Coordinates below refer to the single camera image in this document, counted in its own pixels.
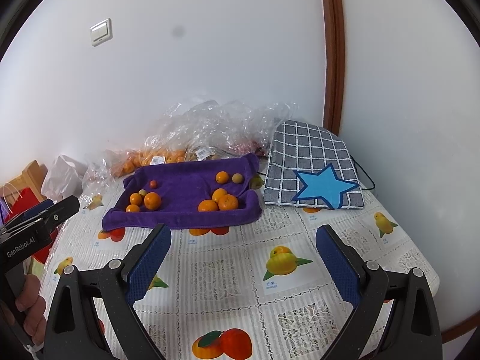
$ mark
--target brown wooden trim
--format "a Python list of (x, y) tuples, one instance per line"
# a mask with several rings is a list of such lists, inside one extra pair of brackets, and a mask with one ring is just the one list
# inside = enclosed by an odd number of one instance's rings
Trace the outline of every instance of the brown wooden trim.
[(472, 315), (470, 318), (467, 318), (465, 321), (462, 321), (458, 325), (451, 327), (445, 332), (442, 332), (442, 342), (449, 342), (459, 338), (461, 335), (468, 333), (470, 330), (475, 329), (480, 326), (480, 311)]
[(345, 25), (342, 0), (323, 0), (323, 17), (327, 64), (323, 127), (338, 134), (345, 86)]

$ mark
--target blue gripper pad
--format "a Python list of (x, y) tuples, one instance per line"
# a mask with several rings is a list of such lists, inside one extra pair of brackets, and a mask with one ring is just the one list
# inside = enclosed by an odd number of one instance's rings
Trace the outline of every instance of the blue gripper pad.
[(133, 306), (137, 300), (143, 299), (147, 293), (148, 287), (167, 255), (171, 243), (171, 230), (167, 226), (163, 226), (160, 233), (150, 243), (148, 249), (131, 270), (128, 282), (129, 288), (125, 294), (125, 300), (130, 306)]
[(315, 243), (342, 299), (357, 307), (361, 300), (359, 277), (324, 226), (318, 228)]

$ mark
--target purple towel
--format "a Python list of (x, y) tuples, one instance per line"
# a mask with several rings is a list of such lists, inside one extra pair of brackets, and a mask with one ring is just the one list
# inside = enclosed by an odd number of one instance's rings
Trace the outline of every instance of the purple towel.
[[(262, 209), (255, 191), (249, 190), (248, 184), (259, 167), (255, 154), (226, 160), (194, 161), (165, 163), (144, 166), (123, 180), (125, 192), (122, 193), (115, 207), (108, 210), (103, 217), (105, 231), (119, 227), (154, 228), (164, 223), (172, 229), (215, 228), (238, 226), (256, 221)], [(230, 175), (228, 183), (220, 185), (215, 176), (220, 171)], [(235, 173), (243, 175), (241, 184), (231, 181)], [(157, 188), (152, 190), (149, 183), (157, 181)], [(224, 188), (229, 194), (238, 198), (238, 209), (229, 211), (198, 212), (198, 204), (211, 199), (217, 188)], [(141, 212), (125, 212), (130, 204), (130, 195), (144, 189), (156, 192), (162, 198), (162, 205), (157, 211), (150, 211), (141, 206)]]

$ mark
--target blue star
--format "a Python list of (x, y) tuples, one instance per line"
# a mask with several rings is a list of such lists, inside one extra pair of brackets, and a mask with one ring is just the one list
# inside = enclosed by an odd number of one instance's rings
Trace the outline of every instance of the blue star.
[(318, 173), (294, 170), (295, 175), (303, 183), (303, 188), (292, 200), (322, 199), (330, 208), (342, 207), (342, 195), (360, 185), (353, 181), (338, 178), (332, 163)]

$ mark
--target white plastic bag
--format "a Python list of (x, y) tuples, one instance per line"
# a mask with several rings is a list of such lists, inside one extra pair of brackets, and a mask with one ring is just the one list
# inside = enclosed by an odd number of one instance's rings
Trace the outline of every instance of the white plastic bag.
[(42, 184), (41, 194), (54, 202), (82, 194), (82, 178), (86, 166), (74, 159), (60, 155), (53, 162)]

